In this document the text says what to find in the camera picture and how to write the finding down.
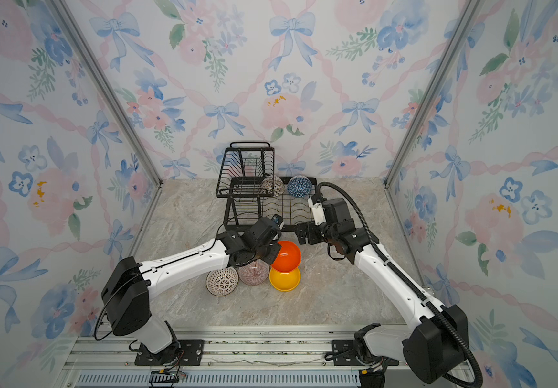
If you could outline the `blue triangle patterned bowl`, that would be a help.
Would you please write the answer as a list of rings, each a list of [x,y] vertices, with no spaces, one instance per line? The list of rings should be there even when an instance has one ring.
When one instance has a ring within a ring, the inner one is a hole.
[[[294,176],[286,185],[286,191],[291,197],[306,198],[313,190],[314,184],[306,176]]]

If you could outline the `orange plastic bowl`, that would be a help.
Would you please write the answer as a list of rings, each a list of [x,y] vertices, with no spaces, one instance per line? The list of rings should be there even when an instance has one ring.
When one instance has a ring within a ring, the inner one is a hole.
[[[290,273],[301,263],[301,251],[297,244],[287,240],[280,241],[280,251],[275,258],[272,268],[280,273]]]

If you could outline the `brown floral patterned bowl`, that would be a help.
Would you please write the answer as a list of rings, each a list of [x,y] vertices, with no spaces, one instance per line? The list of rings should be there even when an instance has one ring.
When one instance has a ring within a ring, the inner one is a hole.
[[[266,176],[260,186],[260,192],[272,197],[280,197],[285,194],[286,187],[278,176]]]

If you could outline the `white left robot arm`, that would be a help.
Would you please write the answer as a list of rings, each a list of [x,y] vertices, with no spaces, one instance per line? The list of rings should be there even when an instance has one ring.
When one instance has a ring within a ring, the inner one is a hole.
[[[240,268],[262,260],[273,264],[281,245],[284,220],[275,214],[260,218],[243,232],[218,231],[199,247],[157,260],[121,260],[112,271],[101,298],[104,303],[94,331],[109,322],[114,336],[132,336],[152,354],[178,343],[168,323],[154,317],[151,301],[197,276],[225,268]]]

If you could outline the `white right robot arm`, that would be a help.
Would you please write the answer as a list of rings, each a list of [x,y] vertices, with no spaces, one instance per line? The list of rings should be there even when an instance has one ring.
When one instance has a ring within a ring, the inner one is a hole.
[[[365,273],[390,299],[406,326],[370,324],[355,333],[356,355],[364,363],[390,358],[408,365],[419,380],[433,383],[467,361],[469,323],[457,305],[447,307],[389,256],[377,237],[358,228],[341,198],[308,200],[311,221],[297,224],[301,244],[325,243]]]

